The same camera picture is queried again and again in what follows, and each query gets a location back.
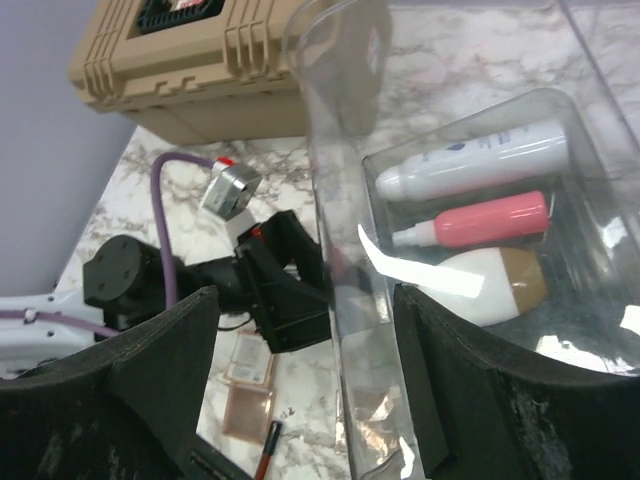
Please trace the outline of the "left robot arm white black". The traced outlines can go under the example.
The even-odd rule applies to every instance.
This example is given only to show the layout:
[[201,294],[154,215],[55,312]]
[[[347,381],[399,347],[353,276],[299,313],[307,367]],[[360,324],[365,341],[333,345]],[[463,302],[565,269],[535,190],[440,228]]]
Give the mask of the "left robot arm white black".
[[[320,246],[292,211],[230,235],[232,255],[173,260],[178,299],[213,286],[224,314],[246,313],[274,354],[331,335]],[[104,243],[76,290],[1,300],[1,376],[16,378],[164,311],[160,249],[129,235]]]

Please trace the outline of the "tan plastic toolbox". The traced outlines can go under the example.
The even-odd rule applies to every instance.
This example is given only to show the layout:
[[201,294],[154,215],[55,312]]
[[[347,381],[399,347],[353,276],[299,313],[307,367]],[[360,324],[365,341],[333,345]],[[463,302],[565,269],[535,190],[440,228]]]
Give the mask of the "tan plastic toolbox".
[[102,1],[69,79],[180,146],[302,136],[323,111],[365,134],[391,33],[385,1]]

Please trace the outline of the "pink tube with white cap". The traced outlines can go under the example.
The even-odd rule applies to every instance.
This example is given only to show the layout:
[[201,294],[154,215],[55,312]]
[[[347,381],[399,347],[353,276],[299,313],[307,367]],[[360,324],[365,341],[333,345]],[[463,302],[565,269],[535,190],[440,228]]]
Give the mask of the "pink tube with white cap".
[[461,248],[544,233],[549,208],[541,191],[446,210],[434,219],[394,232],[397,246]]

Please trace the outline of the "dark red lip pencil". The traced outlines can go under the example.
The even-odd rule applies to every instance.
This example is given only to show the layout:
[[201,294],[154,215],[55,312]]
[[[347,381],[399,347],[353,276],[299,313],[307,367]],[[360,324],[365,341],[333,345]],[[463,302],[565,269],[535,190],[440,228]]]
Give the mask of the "dark red lip pencil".
[[271,458],[275,452],[277,443],[279,441],[282,432],[283,422],[280,420],[273,420],[270,424],[262,453],[254,473],[255,480],[264,480],[269,469]]

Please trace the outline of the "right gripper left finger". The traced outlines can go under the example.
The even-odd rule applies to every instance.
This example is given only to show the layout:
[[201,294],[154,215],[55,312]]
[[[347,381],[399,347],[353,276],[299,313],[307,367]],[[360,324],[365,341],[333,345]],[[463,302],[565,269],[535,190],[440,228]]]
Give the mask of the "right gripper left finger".
[[202,288],[169,310],[1,383],[4,479],[179,479],[219,320]]

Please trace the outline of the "clear acrylic makeup organizer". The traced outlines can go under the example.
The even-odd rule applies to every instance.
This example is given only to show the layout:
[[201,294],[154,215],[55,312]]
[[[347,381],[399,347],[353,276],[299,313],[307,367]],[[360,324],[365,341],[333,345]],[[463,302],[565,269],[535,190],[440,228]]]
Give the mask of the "clear acrylic makeup organizer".
[[306,1],[355,479],[639,475],[639,5]]

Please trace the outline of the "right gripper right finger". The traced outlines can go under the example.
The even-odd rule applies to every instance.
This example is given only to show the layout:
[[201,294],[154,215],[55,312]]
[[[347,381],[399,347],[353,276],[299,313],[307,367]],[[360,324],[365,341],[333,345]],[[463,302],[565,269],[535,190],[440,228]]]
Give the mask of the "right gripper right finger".
[[418,289],[393,319],[429,479],[635,479],[639,381],[504,340]]

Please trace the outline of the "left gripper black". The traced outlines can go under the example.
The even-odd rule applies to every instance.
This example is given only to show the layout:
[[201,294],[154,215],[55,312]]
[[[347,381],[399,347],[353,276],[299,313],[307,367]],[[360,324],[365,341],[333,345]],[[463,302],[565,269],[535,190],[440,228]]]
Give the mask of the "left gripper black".
[[[261,238],[236,248],[243,290],[257,329],[274,354],[295,352],[331,337],[320,245],[293,210],[264,221]],[[283,266],[295,264],[297,276]]]

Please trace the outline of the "white egg-shaped sponge case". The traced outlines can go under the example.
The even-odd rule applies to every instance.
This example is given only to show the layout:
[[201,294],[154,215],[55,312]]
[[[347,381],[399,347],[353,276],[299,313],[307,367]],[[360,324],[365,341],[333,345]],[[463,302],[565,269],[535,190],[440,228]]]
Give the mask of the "white egg-shaped sponge case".
[[455,255],[435,267],[435,278],[418,289],[477,326],[525,314],[548,297],[537,256],[528,250],[491,247]]

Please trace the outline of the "white spray bottle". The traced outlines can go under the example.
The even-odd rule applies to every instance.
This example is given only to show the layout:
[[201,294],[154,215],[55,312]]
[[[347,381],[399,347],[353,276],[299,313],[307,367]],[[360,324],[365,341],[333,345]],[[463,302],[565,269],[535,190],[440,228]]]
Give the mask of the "white spray bottle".
[[387,201],[426,201],[556,173],[569,163],[567,136],[546,120],[413,155],[376,179]]

